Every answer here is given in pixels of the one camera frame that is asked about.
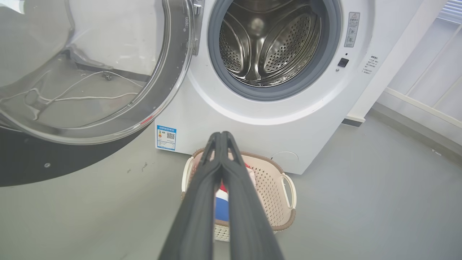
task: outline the laundry basket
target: laundry basket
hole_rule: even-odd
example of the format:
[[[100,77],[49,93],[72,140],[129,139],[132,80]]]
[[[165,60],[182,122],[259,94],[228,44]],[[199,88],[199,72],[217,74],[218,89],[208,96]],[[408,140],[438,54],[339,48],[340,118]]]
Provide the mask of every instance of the laundry basket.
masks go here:
[[[195,152],[184,166],[181,183],[182,199],[196,172],[203,151],[204,149],[200,149]],[[295,206],[297,205],[297,194],[292,180],[274,161],[251,153],[241,152],[241,154],[244,162],[255,172],[256,190],[263,200],[263,208],[273,232],[287,229],[295,220]],[[292,203],[289,202],[284,179],[289,184]],[[229,241],[228,221],[215,220],[215,239]]]

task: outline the washing machine door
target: washing machine door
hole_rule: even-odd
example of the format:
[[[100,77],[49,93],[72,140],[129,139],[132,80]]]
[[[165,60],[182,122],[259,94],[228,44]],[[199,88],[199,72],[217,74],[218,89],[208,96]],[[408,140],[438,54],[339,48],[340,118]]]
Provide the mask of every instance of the washing machine door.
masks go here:
[[[194,47],[191,0],[0,3],[0,124],[97,144],[142,129],[174,98]]]

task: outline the basket handle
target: basket handle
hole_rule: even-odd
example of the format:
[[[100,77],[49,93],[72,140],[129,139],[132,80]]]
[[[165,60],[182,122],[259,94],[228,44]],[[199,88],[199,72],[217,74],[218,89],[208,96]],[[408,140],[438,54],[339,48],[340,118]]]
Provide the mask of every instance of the basket handle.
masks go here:
[[[186,192],[186,186],[188,185],[189,174],[191,173],[191,167],[193,164],[194,157],[190,157],[186,164],[184,165],[183,169],[183,178],[181,180],[181,191]]]
[[[285,173],[282,173],[282,177],[284,177],[284,179],[289,183],[290,192],[292,194],[292,203],[289,203],[289,196],[287,195],[286,189],[284,189],[284,195],[286,196],[287,205],[291,210],[293,210],[297,206],[297,191],[295,190],[295,185],[289,176],[287,176]]]

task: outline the floor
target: floor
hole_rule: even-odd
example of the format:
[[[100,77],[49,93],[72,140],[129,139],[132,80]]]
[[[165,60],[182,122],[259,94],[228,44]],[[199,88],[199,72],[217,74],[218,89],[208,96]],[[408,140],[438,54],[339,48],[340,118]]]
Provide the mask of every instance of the floor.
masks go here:
[[[142,135],[154,134],[148,130]],[[120,197],[94,192],[97,182],[107,183],[115,174],[101,173],[99,163],[91,173],[55,179],[68,185],[59,190],[48,186],[53,180],[32,184],[27,192],[22,186],[0,190],[0,205],[9,211],[0,212],[0,230],[9,234],[0,235],[0,255],[7,256],[2,259],[156,259],[180,205],[180,172],[188,156],[155,149],[146,153],[133,159],[155,157],[136,176],[145,183],[143,188],[122,180],[108,184],[114,189],[124,185]],[[119,160],[124,155],[112,156]],[[88,184],[85,174],[92,174],[96,184]],[[462,168],[372,116],[359,128],[341,125],[305,174],[290,177],[297,188],[297,217],[288,230],[276,234],[287,260],[462,259]],[[78,189],[89,195],[74,198]],[[16,210],[14,204],[35,205],[40,196],[62,208],[74,203],[75,209],[104,201],[92,206],[110,210],[115,202],[126,201],[110,218],[91,215],[91,210],[60,210],[58,217],[55,212],[34,217],[32,210],[38,209],[33,206],[26,213],[24,208]],[[16,231],[23,225],[5,224],[18,217],[29,224],[23,235]],[[91,235],[85,229],[91,229]],[[66,241],[70,234],[77,238]],[[27,246],[28,253],[17,241],[37,246]],[[216,260],[229,259],[229,243],[215,242],[214,255]]]

